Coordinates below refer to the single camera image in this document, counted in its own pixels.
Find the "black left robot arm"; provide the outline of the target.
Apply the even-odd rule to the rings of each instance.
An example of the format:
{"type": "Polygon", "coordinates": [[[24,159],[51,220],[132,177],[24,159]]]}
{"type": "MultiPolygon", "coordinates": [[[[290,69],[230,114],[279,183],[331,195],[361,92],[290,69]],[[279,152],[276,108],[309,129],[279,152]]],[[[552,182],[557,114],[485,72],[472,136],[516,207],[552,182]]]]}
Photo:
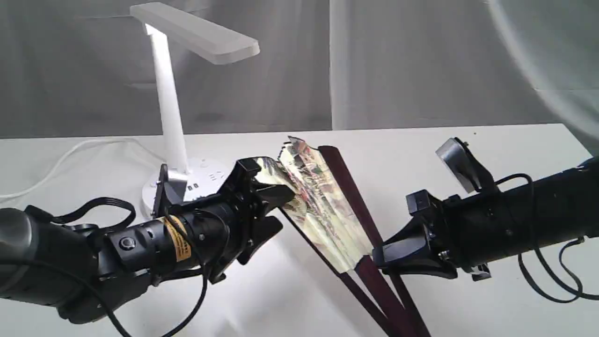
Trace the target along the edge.
{"type": "Polygon", "coordinates": [[[57,309],[73,324],[114,320],[122,305],[167,281],[201,277],[196,314],[208,283],[246,264],[278,234],[270,212],[294,199],[286,185],[259,182],[261,167],[238,160],[219,190],[184,201],[186,179],[163,164],[151,220],[133,224],[127,201],[98,197],[54,216],[43,209],[1,210],[1,297],[57,309]]]}

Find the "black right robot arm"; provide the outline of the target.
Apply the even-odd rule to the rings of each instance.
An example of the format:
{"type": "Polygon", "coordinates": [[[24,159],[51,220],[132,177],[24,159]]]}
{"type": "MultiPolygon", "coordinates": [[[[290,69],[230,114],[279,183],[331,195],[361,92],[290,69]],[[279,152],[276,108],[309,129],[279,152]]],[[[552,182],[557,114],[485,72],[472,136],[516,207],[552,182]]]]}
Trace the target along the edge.
{"type": "Polygon", "coordinates": [[[380,247],[375,265],[387,275],[475,281],[488,263],[583,236],[598,236],[598,158],[511,190],[439,200],[427,190],[406,197],[411,220],[380,247]]]}

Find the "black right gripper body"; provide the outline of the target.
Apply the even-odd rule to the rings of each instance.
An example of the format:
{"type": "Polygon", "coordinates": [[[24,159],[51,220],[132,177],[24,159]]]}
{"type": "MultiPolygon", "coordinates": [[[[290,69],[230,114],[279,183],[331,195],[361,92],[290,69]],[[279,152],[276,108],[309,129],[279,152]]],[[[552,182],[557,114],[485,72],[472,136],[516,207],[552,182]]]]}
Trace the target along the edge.
{"type": "Polygon", "coordinates": [[[488,264],[504,256],[500,240],[509,229],[501,192],[439,200],[427,190],[418,190],[406,201],[411,219],[425,222],[428,243],[441,260],[456,271],[463,270],[473,281],[491,277],[488,264]]]}

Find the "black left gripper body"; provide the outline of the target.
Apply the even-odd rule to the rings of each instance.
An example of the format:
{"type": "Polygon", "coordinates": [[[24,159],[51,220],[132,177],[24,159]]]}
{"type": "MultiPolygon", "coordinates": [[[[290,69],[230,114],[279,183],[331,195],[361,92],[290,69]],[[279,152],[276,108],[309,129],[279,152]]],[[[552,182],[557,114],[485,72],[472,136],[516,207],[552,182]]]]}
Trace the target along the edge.
{"type": "Polygon", "coordinates": [[[192,261],[199,263],[212,284],[226,278],[225,270],[241,253],[257,222],[250,219],[250,198],[260,170],[253,159],[238,160],[216,193],[175,205],[165,216],[181,220],[194,245],[192,261]]]}

